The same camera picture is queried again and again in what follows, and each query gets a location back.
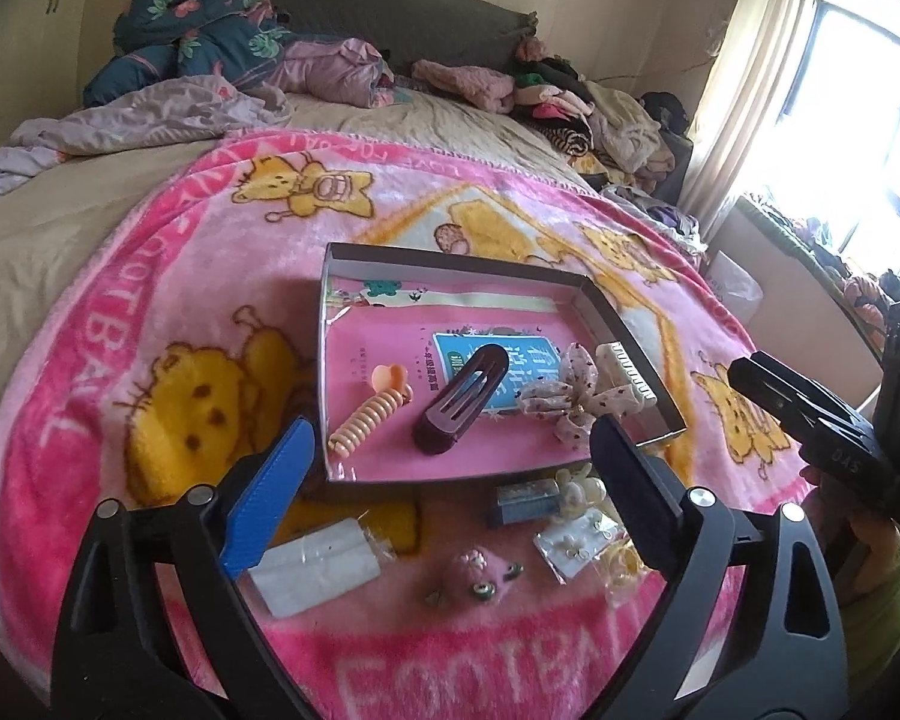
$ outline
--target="pile of clothes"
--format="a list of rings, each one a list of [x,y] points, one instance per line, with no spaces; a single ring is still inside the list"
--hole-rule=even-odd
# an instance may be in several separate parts
[[[113,28],[117,56],[83,90],[106,105],[158,81],[221,76],[360,108],[389,105],[394,74],[369,43],[307,35],[279,23],[269,0],[131,0]]]
[[[581,157],[593,148],[593,131],[587,117],[593,114],[593,98],[581,98],[569,89],[547,83],[538,73],[516,76],[514,117],[537,130],[560,153]]]
[[[515,73],[490,68],[450,68],[420,60],[410,88],[447,94],[490,113],[510,114],[535,129],[597,191],[607,184],[647,193],[674,170],[674,154],[660,130],[682,136],[689,125],[679,100],[652,92],[640,101],[586,80],[536,37],[525,38]]]
[[[700,269],[706,244],[701,240],[700,223],[696,218],[634,187],[610,184],[603,187],[600,194],[655,229],[677,247],[695,271]]]
[[[879,278],[873,274],[856,274],[846,279],[831,274],[831,278],[866,325],[871,343],[882,352],[887,338],[887,314],[893,303],[900,303],[900,276],[887,269]]]

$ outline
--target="metal screw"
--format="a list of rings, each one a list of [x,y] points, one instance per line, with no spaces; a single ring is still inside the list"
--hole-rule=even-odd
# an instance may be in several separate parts
[[[187,493],[187,503],[191,506],[203,506],[213,500],[213,488],[210,485],[197,485]]]
[[[794,503],[785,503],[780,507],[780,512],[783,513],[783,517],[789,519],[790,522],[802,522],[806,514],[803,513],[803,509]]]
[[[101,501],[97,506],[97,517],[100,519],[110,519],[114,514],[120,511],[120,501],[115,498],[107,498]]]
[[[694,506],[700,506],[705,509],[713,506],[717,502],[717,496],[710,492],[707,488],[693,488],[690,490],[690,502]]]

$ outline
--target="polka dot bow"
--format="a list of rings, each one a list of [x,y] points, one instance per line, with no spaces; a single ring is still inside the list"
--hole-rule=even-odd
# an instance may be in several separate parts
[[[588,446],[598,416],[612,413],[623,419],[645,405],[610,344],[598,346],[595,357],[596,362],[579,343],[571,343],[560,356],[559,380],[528,382],[517,396],[525,415],[557,420],[554,435],[575,451]]]

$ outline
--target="hair claw clip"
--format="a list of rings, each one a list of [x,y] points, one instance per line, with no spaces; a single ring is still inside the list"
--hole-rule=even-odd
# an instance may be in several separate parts
[[[492,398],[509,369],[503,346],[487,343],[454,376],[413,423],[413,443],[427,455],[446,452]]]

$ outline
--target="pink blanket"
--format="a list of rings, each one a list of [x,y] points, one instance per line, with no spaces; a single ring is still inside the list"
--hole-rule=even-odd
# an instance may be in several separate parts
[[[46,683],[94,504],[146,499],[161,472],[149,420],[188,424],[188,399],[213,399],[213,440],[202,432],[211,427],[181,429],[155,455],[192,452],[212,476],[269,440],[283,406],[309,392],[331,241],[591,275],[686,419],[687,434],[665,450],[683,480],[763,512],[804,494],[797,447],[727,386],[727,364],[752,349],[746,333],[648,227],[600,197],[461,157],[343,134],[256,133],[202,157],[127,217],[7,389],[0,645],[34,680]],[[194,386],[197,376],[213,386]],[[277,621],[250,594],[274,650],[325,716],[576,717],[619,664],[660,581],[616,610],[595,572],[559,586],[533,552],[533,524],[487,533],[475,497],[424,493],[418,549],[337,600]],[[523,562],[525,575],[493,608],[428,607],[449,557],[476,542]],[[728,591],[738,581],[730,575]],[[213,688],[172,581],[165,593],[194,676]],[[724,600],[713,625],[726,622]]]

